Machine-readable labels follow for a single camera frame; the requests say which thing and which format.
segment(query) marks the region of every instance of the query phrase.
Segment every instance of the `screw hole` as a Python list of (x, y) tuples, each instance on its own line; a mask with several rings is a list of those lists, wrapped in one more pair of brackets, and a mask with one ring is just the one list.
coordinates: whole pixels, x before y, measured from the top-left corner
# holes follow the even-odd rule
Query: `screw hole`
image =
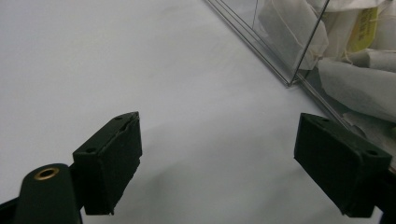
[(96, 151), (96, 148), (90, 147), (90, 148), (87, 148), (87, 150), (85, 150), (85, 151), (88, 153), (93, 153), (94, 151)]
[(376, 152), (374, 150), (367, 150), (366, 152), (367, 152), (367, 154), (369, 154), (371, 156), (378, 156), (378, 152)]
[(36, 180), (46, 180), (56, 176), (59, 173), (59, 169), (56, 167), (50, 167), (38, 172), (35, 175)]

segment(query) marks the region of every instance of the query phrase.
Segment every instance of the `yellow label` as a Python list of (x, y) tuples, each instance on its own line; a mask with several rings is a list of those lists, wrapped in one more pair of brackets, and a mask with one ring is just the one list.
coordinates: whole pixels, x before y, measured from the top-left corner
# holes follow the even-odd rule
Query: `yellow label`
[(348, 52), (367, 49), (373, 43), (378, 19), (378, 7), (366, 8), (359, 13), (347, 43)]

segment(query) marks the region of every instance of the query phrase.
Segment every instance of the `white surface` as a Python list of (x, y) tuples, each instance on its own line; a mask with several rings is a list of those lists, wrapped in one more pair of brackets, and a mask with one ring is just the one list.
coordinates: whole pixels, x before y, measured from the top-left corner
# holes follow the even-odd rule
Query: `white surface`
[(293, 159), (301, 112), (202, 0), (0, 1), (0, 202), (138, 110), (144, 155), (114, 217), (84, 223), (374, 223)]

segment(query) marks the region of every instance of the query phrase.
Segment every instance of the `yellow object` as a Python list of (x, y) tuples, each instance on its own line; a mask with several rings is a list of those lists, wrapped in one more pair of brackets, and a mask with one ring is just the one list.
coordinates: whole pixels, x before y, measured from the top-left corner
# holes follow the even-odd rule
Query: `yellow object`
[(357, 52), (367, 49), (375, 38), (378, 21), (378, 7), (366, 8), (359, 13), (347, 43), (347, 52)]

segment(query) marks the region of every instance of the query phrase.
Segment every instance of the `white table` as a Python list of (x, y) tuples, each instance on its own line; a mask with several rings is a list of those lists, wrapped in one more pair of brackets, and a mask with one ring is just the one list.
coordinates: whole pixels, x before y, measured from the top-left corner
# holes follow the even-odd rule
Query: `white table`
[(300, 113), (322, 112), (204, 0), (0, 1), (0, 203), (131, 111), (142, 163), (84, 223), (379, 220), (342, 217), (293, 159)]

